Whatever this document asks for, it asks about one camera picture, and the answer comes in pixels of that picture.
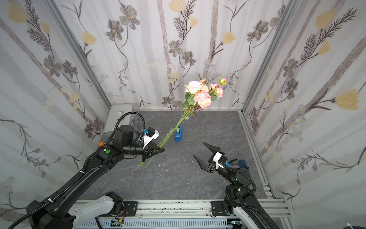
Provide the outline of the pink artificial flower bouquet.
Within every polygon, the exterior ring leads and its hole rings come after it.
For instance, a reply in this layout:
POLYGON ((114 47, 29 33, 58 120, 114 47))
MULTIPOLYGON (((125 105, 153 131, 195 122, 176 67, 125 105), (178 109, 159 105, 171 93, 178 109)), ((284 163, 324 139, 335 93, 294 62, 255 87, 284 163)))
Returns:
POLYGON ((172 128, 167 136, 158 144, 159 147, 163 147, 171 135, 178 130, 181 123, 188 119, 190 116, 195 116, 195 113, 208 108, 213 101, 223 97, 224 90, 223 85, 227 84, 226 78, 220 77, 219 83, 207 83, 206 79, 201 78, 198 81, 189 81, 185 84, 185 99, 184 101, 175 101, 171 96, 164 97, 162 101, 163 108, 168 109, 183 109, 180 120, 172 128))

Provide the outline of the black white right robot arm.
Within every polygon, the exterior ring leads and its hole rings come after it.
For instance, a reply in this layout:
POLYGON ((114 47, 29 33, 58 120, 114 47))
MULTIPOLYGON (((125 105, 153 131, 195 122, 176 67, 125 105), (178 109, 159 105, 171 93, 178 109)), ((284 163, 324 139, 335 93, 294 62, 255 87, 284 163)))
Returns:
POLYGON ((247 229, 278 229, 279 226, 264 210, 255 196, 256 183, 245 160, 229 160, 220 147, 203 143, 212 155, 205 163, 194 156, 201 170, 217 173, 229 182, 225 189, 223 212, 235 215, 247 229))

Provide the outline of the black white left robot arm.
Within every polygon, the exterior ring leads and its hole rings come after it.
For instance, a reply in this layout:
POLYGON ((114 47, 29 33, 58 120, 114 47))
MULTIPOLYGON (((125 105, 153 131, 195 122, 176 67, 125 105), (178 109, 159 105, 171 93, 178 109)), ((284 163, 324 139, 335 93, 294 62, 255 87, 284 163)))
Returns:
POLYGON ((150 127, 141 133, 133 126, 117 127, 107 141, 90 154, 80 171, 59 190, 43 201, 33 201, 26 208, 27 219, 33 229, 74 229, 79 224, 113 209, 121 198, 113 193, 99 199, 94 207, 73 205, 101 176, 110 171, 126 155, 141 156, 142 161, 164 152, 153 142, 159 132, 150 127))

